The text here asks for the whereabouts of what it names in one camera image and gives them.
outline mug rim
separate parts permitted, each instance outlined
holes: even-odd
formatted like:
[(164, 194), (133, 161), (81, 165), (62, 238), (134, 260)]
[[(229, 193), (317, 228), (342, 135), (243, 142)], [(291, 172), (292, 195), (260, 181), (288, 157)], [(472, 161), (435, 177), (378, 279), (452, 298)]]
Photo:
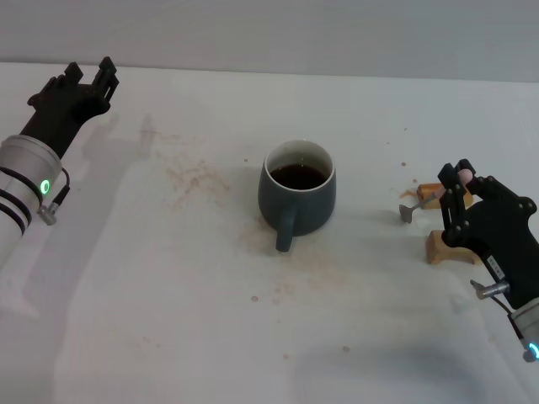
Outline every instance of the mug rim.
[[(288, 188), (280, 183), (278, 183), (277, 181), (275, 181), (275, 178), (273, 178), (270, 174), (270, 171), (268, 170), (268, 164), (267, 161), (268, 161), (268, 157), (270, 156), (271, 153), (273, 153), (275, 151), (275, 149), (277, 147), (280, 147), (280, 146), (283, 146), (285, 145), (286, 143), (292, 143), (294, 141), (305, 141), (306, 143), (311, 143), (312, 145), (314, 146), (318, 146), (320, 147), (322, 150), (324, 150), (328, 156), (329, 156), (329, 161), (331, 162), (331, 173), (329, 174), (328, 176), (328, 179), (326, 179), (323, 183), (321, 183), (320, 185), (318, 185), (317, 187), (315, 188), (309, 188), (309, 189), (294, 189), (294, 188)], [(273, 181), (276, 185), (278, 185), (279, 187), (283, 188), (283, 189), (287, 189), (289, 191), (293, 191), (293, 192), (301, 192), (301, 193), (306, 193), (306, 192), (312, 192), (312, 191), (316, 191), (317, 189), (320, 189), (322, 188), (323, 186), (325, 186), (335, 175), (335, 162), (334, 162), (334, 159), (331, 157), (331, 154), (329, 154), (329, 152), (325, 149), (325, 147), (322, 147), (320, 146), (319, 144), (315, 143), (314, 141), (308, 141), (307, 139), (293, 139), (291, 141), (283, 141), (282, 143), (279, 143), (277, 146), (273, 147), (270, 151), (268, 151), (268, 154), (266, 154), (266, 157), (264, 157), (264, 170), (266, 171), (266, 174), (268, 174), (268, 177), (271, 179), (271, 181)]]

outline wooden stand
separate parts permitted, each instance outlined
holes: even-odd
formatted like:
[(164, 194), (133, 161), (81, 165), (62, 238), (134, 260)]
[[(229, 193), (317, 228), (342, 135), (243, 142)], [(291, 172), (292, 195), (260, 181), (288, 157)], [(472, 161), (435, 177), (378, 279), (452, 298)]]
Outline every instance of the wooden stand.
[(442, 232), (442, 230), (433, 230), (427, 238), (427, 261), (430, 264), (436, 265), (446, 259), (468, 261), (475, 265), (483, 263), (476, 253), (467, 248), (448, 247), (441, 239)]

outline pink object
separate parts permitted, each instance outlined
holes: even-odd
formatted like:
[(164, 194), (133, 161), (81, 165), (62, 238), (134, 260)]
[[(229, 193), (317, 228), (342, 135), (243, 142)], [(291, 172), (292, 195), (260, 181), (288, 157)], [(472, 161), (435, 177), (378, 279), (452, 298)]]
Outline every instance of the pink object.
[[(464, 168), (463, 170), (458, 172), (458, 178), (461, 180), (462, 185), (466, 186), (470, 181), (473, 180), (473, 174), (470, 170)], [(446, 189), (444, 187), (438, 188), (435, 191), (435, 197), (437, 199), (441, 198), (445, 191)]]
[(461, 180), (462, 185), (467, 185), (470, 181), (473, 180), (473, 174), (467, 168), (458, 172), (458, 178)]

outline cable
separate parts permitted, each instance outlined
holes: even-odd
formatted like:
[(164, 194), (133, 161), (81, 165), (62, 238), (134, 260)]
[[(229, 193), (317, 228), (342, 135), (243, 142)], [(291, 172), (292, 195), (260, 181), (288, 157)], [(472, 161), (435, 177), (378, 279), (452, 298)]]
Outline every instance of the cable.
[(62, 167), (61, 170), (64, 172), (64, 174), (66, 174), (66, 186), (68, 187), (69, 184), (71, 183), (71, 178), (69, 177), (69, 173), (64, 167)]
[(507, 314), (511, 314), (511, 310), (509, 310), (509, 308), (505, 304), (503, 304), (500, 299), (495, 296), (492, 296), (491, 299), (498, 303), (500, 307), (507, 312)]

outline black stripe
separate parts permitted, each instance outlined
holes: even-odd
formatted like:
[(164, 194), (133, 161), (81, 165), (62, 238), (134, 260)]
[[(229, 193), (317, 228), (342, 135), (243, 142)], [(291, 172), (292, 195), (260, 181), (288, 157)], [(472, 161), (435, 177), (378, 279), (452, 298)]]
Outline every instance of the black stripe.
[(30, 225), (30, 223), (32, 222), (32, 214), (30, 213), (26, 205), (20, 201), (19, 198), (11, 194), (8, 194), (3, 189), (0, 189), (0, 198), (4, 198), (8, 200), (9, 202), (11, 202), (12, 204), (14, 204), (15, 206), (17, 206), (20, 209), (20, 211), (23, 212), (24, 215), (26, 216), (26, 220), (28, 221), (28, 226)]
[(4, 205), (2, 202), (0, 202), (0, 212), (5, 213), (9, 217), (11, 217), (15, 223), (17, 223), (20, 227), (20, 232), (24, 234), (24, 231), (26, 228), (24, 227), (23, 220), (17, 215), (15, 212), (11, 210), (11, 208), (8, 208), (6, 205)]
[(17, 180), (19, 180), (21, 183), (26, 185), (28, 188), (32, 189), (32, 192), (37, 196), (37, 199), (40, 200), (40, 205), (43, 204), (43, 194), (40, 192), (40, 189), (37, 188), (37, 185), (35, 185), (33, 182), (31, 182), (29, 179), (27, 179), (23, 174), (19, 174), (14, 170), (10, 170), (9, 168), (0, 167), (0, 171), (4, 174), (7, 174)]

